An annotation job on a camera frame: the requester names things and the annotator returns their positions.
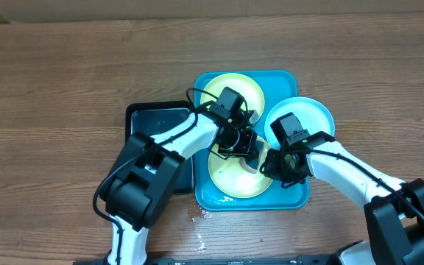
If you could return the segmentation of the light blue plate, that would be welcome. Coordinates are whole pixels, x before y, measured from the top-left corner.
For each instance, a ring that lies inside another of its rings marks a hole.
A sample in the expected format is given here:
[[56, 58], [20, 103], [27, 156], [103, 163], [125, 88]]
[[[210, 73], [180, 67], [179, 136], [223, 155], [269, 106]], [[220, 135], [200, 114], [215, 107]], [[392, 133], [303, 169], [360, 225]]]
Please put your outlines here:
[[323, 131], [335, 136], [336, 128], [330, 111], [317, 100], [307, 97], [292, 97], [277, 103], [269, 112], [264, 122], [264, 135], [267, 143], [273, 149], [279, 149], [280, 144], [271, 129], [271, 123], [277, 118], [293, 113], [303, 129], [313, 135]]

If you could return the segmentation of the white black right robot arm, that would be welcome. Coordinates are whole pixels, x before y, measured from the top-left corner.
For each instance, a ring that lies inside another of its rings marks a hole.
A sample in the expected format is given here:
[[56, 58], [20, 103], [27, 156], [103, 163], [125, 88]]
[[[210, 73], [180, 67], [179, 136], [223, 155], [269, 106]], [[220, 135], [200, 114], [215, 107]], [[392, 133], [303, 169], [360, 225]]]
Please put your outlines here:
[[424, 180], [404, 182], [351, 155], [320, 131], [268, 134], [273, 148], [261, 171], [285, 184], [322, 180], [363, 210], [368, 241], [338, 250], [329, 264], [424, 264]]

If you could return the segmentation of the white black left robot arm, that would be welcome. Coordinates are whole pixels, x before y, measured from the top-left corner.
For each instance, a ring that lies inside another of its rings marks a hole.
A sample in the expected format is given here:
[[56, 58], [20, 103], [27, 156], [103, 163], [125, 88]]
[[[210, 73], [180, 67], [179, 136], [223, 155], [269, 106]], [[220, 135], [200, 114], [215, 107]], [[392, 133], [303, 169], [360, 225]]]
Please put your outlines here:
[[93, 201], [103, 200], [100, 217], [113, 225], [113, 246], [106, 264], [144, 264], [148, 230], [163, 213], [174, 193], [184, 163], [195, 153], [219, 147], [217, 156], [238, 158], [256, 169], [264, 145], [240, 110], [220, 116], [193, 111], [181, 124], [159, 135], [134, 133], [124, 144]]

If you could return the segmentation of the green brown sponge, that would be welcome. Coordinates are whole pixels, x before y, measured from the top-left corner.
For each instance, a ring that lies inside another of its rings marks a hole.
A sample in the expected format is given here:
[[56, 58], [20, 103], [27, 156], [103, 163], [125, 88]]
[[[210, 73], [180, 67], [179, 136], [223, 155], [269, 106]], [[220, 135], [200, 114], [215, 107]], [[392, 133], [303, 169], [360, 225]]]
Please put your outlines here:
[[261, 155], [264, 151], [264, 142], [256, 141], [244, 158], [240, 160], [241, 166], [248, 172], [255, 174], [258, 171]]

